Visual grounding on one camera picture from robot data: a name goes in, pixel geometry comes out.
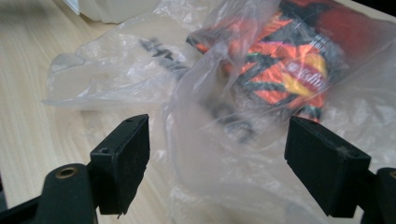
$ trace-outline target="clear plastic bag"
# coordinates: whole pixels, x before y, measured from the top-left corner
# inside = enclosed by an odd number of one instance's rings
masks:
[[[247,54],[282,7],[278,0],[162,1],[54,59],[44,102],[112,110],[103,116],[117,116],[117,107],[131,108],[123,116],[149,113],[150,163],[169,165],[173,177],[169,223],[341,223],[325,217],[286,164],[288,118],[321,95],[324,126],[370,154],[373,172],[394,166],[396,28],[333,1],[290,2],[305,11],[291,10],[285,20],[294,26],[277,42],[295,34],[326,40],[329,51],[321,56],[331,59],[325,67],[332,74],[293,110],[241,87]],[[317,3],[326,7],[309,8]]]
[[[204,56],[168,108],[173,215],[187,223],[210,207],[214,223],[335,223],[284,160],[288,120],[322,120],[373,156],[373,171],[394,166],[382,141],[396,125],[396,27],[327,0],[245,3],[231,15],[223,5],[189,36]],[[269,8],[272,18],[257,17]]]

